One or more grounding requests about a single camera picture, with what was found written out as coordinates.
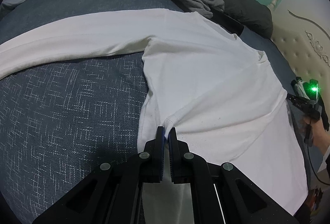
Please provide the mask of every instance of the black cable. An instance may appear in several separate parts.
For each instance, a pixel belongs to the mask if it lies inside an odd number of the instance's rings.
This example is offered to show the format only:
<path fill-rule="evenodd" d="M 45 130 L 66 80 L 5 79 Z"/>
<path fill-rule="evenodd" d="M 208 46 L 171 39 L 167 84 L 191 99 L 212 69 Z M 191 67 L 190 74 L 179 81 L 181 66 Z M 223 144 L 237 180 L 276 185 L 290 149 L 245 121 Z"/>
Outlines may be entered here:
<path fill-rule="evenodd" d="M 310 157 L 310 154 L 309 154 L 309 147 L 308 147 L 308 146 L 307 146 L 307 152 L 308 152 L 308 158 L 309 158 L 309 160 L 310 160 L 310 164 L 311 164 L 311 157 Z M 318 180 L 319 182 L 321 182 L 321 183 L 324 184 L 324 185 L 330 186 L 330 184 L 325 183 L 325 182 L 323 182 L 322 180 L 320 180 L 320 179 L 318 178 L 318 176 L 316 175 L 315 170 L 314 170 L 314 167 L 313 167 L 312 164 L 311 164 L 311 169 L 313 170 L 314 175 L 316 176 L 316 178 L 317 178 L 317 180 Z"/>

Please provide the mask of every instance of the headboard trim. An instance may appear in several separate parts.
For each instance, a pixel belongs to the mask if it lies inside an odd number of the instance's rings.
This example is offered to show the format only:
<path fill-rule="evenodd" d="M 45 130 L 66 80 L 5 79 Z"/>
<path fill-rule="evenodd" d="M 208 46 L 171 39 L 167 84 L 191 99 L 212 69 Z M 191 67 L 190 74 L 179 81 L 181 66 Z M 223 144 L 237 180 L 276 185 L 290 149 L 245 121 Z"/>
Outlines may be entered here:
<path fill-rule="evenodd" d="M 310 44 L 312 45 L 316 54 L 318 54 L 319 57 L 321 59 L 323 59 L 324 62 L 330 67 L 329 57 L 325 53 L 323 53 L 323 46 L 320 45 L 319 41 L 314 39 L 313 34 L 311 34 L 310 32 L 307 32 L 307 31 L 305 31 L 305 32 L 306 32 L 307 37 L 310 40 Z"/>

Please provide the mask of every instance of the bed sheet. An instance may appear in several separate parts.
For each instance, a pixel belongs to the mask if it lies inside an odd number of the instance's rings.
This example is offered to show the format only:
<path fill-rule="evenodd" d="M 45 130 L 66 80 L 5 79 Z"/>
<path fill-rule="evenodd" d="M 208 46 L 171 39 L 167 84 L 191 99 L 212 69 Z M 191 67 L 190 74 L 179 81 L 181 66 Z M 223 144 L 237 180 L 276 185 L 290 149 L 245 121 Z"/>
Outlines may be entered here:
<path fill-rule="evenodd" d="M 0 44 L 69 16 L 146 8 L 180 10 L 170 0 L 27 0 L 0 21 Z M 0 190 L 23 223 L 31 223 L 103 159 L 121 162 L 136 152 L 139 112 L 147 93 L 141 55 L 51 63 L 0 81 L 5 93 L 0 132 L 8 134 L 0 136 Z M 125 107 L 117 96 L 132 106 Z M 91 108 L 95 101 L 99 103 Z M 95 121 L 107 121 L 101 118 L 107 110 L 117 110 L 111 128 L 100 124 L 95 129 Z M 73 119 L 66 119 L 73 111 Z M 94 111 L 95 118 L 86 111 Z M 129 121 L 123 118 L 127 111 Z M 74 130 L 70 121 L 84 128 Z M 55 132 L 50 133 L 52 125 Z M 121 134 L 120 139 L 114 134 Z"/>

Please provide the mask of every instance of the tufted headboard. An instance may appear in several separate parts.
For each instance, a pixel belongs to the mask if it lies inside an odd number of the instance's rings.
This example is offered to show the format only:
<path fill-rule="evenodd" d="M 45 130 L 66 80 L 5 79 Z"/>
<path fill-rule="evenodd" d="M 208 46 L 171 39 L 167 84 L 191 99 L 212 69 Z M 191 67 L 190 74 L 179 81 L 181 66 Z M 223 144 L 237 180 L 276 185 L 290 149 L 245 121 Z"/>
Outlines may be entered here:
<path fill-rule="evenodd" d="M 301 13 L 275 13 L 276 1 L 268 5 L 273 17 L 271 40 L 297 76 L 304 81 L 319 81 L 325 108 L 330 112 L 330 35 Z"/>

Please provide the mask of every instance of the metal screw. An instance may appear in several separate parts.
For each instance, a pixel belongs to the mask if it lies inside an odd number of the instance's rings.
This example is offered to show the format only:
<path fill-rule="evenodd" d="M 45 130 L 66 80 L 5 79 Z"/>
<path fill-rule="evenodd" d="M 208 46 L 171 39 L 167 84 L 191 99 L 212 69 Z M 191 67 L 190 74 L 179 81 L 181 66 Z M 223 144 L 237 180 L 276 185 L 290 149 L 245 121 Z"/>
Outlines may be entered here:
<path fill-rule="evenodd" d="M 224 163 L 222 167 L 227 171 L 230 171 L 234 168 L 234 166 L 231 163 Z"/>
<path fill-rule="evenodd" d="M 109 170 L 110 167 L 111 167 L 111 165 L 108 164 L 108 163 L 103 163 L 103 164 L 100 165 L 101 170 Z"/>
<path fill-rule="evenodd" d="M 186 152 L 185 154 L 184 154 L 184 158 L 186 158 L 186 159 L 192 159 L 192 158 L 194 158 L 194 154 L 193 153 L 191 153 L 191 152 Z"/>
<path fill-rule="evenodd" d="M 140 158 L 141 158 L 141 159 L 148 159 L 149 156 L 150 156 L 150 154 L 147 153 L 147 152 L 145 152 L 145 151 L 142 152 L 142 153 L 140 153 Z"/>

